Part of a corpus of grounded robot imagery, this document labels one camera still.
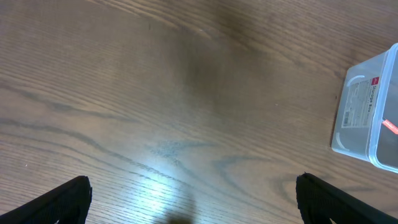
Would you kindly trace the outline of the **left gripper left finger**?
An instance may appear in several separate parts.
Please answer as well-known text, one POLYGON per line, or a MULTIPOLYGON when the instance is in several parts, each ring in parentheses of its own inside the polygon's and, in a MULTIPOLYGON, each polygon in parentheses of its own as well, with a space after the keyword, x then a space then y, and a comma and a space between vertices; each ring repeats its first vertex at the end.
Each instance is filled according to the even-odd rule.
POLYGON ((1 224, 85 224, 91 201, 89 178, 81 175, 1 215, 1 224))

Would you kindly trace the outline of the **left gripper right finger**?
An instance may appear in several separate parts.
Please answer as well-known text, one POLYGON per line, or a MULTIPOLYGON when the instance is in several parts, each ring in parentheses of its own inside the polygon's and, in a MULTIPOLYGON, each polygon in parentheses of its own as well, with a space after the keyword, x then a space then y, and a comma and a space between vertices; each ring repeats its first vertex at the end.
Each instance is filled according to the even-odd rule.
POLYGON ((297 177, 298 209, 304 224, 396 224, 397 219, 310 173, 297 177))

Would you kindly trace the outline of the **clear plastic storage container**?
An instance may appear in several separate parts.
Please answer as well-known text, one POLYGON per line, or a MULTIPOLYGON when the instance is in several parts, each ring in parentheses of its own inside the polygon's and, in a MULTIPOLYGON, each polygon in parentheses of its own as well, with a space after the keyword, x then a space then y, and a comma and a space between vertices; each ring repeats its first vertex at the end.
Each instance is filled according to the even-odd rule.
POLYGON ((331 147, 335 152, 397 172, 397 45, 348 69, 331 147))

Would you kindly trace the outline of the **small hammer with black grip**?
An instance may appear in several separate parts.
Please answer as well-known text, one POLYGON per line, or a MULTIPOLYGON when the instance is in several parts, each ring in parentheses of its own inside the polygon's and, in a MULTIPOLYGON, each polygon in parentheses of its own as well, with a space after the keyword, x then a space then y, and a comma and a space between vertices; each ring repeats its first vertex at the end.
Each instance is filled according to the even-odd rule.
POLYGON ((398 134, 398 127, 390 122, 388 119, 383 119, 382 124, 394 134, 398 134))

